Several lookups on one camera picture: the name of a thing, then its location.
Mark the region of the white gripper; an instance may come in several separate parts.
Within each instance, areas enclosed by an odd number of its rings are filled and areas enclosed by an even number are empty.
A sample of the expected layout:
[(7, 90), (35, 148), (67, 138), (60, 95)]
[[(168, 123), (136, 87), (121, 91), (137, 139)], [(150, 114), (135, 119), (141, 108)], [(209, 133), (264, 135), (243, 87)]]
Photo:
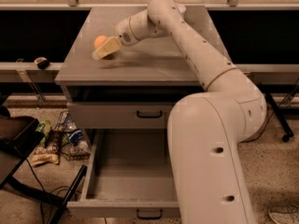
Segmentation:
[(124, 46), (132, 45), (132, 35), (129, 29), (129, 20), (125, 19), (115, 26), (116, 36), (107, 36), (107, 40), (98, 48), (94, 48), (93, 58), (100, 60), (118, 51), (121, 44)]

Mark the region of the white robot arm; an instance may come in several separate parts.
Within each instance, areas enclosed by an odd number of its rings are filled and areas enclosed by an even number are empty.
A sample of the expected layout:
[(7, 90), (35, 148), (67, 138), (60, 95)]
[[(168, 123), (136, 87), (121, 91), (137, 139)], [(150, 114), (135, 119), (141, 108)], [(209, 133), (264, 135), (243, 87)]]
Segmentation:
[(167, 139), (182, 224), (256, 224), (237, 151), (262, 127), (266, 101), (260, 90), (184, 19), (174, 0), (149, 0), (121, 21), (112, 36), (94, 41), (100, 60), (123, 46), (170, 35), (203, 92), (172, 108)]

